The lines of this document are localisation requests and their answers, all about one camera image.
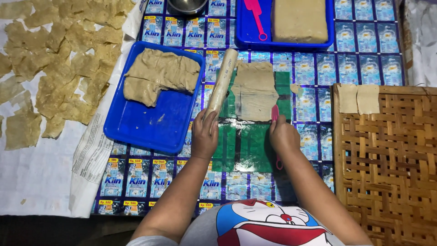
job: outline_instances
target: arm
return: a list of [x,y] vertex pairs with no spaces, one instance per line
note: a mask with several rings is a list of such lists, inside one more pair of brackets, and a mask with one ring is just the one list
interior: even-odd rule
[[217,112],[210,113],[202,122],[204,114],[205,109],[194,120],[191,158],[141,221],[131,241],[141,236],[161,235],[180,243],[190,225],[209,162],[217,148],[217,122],[211,128]]
[[300,150],[300,135],[279,116],[270,127],[270,142],[279,154],[299,204],[346,245],[372,245],[369,237],[314,171]]

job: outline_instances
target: rolling pin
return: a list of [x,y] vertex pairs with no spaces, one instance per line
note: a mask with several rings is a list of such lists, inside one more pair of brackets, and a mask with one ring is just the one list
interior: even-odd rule
[[234,49],[227,49],[223,62],[220,66],[220,72],[215,80],[214,89],[212,90],[211,97],[209,99],[208,108],[203,117],[203,120],[208,117],[212,111],[217,111],[217,116],[214,120],[218,119],[218,115],[222,110],[223,102],[228,92],[229,82],[231,81],[232,72],[234,71],[235,64],[238,58],[238,51]]

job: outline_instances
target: person's left hand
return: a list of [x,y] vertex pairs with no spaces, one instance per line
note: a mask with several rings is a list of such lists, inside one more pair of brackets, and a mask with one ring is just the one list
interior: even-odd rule
[[203,122],[202,119],[205,112],[206,108],[197,114],[193,126],[191,127],[191,156],[207,160],[209,163],[212,155],[217,149],[219,124],[217,121],[213,123],[214,118],[217,115],[216,111],[211,112]]

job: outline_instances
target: red nose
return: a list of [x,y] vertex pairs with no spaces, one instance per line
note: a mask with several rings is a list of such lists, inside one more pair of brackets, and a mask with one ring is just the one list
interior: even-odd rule
[[291,222],[291,216],[288,214],[281,214],[281,218],[285,220],[285,222]]

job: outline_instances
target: red mouth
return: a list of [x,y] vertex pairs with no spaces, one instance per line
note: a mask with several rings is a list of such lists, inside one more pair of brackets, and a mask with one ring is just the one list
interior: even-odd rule
[[267,241],[288,246],[299,246],[305,244],[327,232],[327,230],[323,228],[307,228],[308,229],[281,228],[268,225],[243,224],[237,229],[252,232]]

